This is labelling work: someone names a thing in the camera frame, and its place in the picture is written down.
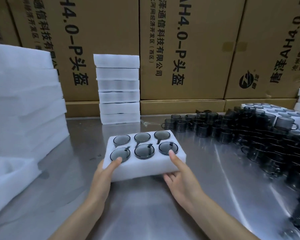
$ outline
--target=black circular logo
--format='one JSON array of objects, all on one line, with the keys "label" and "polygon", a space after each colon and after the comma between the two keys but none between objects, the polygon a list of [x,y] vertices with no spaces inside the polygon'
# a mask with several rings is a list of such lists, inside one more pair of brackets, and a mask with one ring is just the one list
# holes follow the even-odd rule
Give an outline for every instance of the black circular logo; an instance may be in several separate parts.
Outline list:
[{"label": "black circular logo", "polygon": [[239,81],[239,86],[240,88],[248,88],[252,85],[253,83],[253,75],[248,71],[246,74],[244,74]]}]

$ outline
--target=cardboard box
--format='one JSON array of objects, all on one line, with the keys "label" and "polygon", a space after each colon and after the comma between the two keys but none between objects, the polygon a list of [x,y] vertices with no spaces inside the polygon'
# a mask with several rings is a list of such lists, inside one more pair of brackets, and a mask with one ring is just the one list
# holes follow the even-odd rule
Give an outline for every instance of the cardboard box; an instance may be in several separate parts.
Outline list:
[{"label": "cardboard box", "polygon": [[138,0],[8,0],[24,47],[51,52],[66,101],[98,101],[93,54],[139,55]]},{"label": "cardboard box", "polygon": [[21,46],[6,0],[0,0],[0,44]]},{"label": "cardboard box", "polygon": [[295,98],[300,0],[247,0],[225,99]]},{"label": "cardboard box", "polygon": [[245,0],[140,0],[141,99],[223,99]]},{"label": "cardboard box", "polygon": [[297,100],[296,98],[272,98],[272,99],[227,99],[225,101],[224,112],[228,109],[233,109],[235,106],[250,103],[267,103],[276,106],[293,109]]},{"label": "cardboard box", "polygon": [[225,100],[142,100],[140,101],[141,115],[192,114],[196,110],[211,110],[223,112]]},{"label": "cardboard box", "polygon": [[66,102],[67,118],[100,117],[99,101]]}]

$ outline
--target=stainless steel tabletop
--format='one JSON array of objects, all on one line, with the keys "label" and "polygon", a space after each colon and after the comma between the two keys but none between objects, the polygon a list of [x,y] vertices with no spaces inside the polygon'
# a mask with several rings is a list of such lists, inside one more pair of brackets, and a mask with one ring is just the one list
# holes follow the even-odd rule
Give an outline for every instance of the stainless steel tabletop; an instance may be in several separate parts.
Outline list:
[{"label": "stainless steel tabletop", "polygon": [[[114,135],[162,130],[168,116],[134,124],[68,120],[70,137],[40,163],[42,174],[0,212],[0,240],[45,240],[84,201]],[[174,132],[204,192],[262,240],[298,239],[289,222],[298,194],[271,179],[234,144]],[[105,211],[88,239],[207,239],[172,198],[162,176],[113,183]]]}]

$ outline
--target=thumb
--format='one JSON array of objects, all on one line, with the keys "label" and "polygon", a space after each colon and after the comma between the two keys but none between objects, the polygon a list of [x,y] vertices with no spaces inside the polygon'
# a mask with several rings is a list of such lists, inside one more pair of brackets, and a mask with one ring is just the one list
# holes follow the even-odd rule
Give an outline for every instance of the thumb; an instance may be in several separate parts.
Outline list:
[{"label": "thumb", "polygon": [[181,161],[180,158],[178,158],[172,150],[169,150],[169,157],[172,163],[176,165],[180,172],[183,172],[187,169],[188,166],[183,161]]},{"label": "thumb", "polygon": [[112,161],[108,166],[107,168],[104,170],[104,172],[108,175],[112,175],[113,171],[119,167],[119,165],[121,164],[122,162],[122,157],[118,157],[116,160]]}]

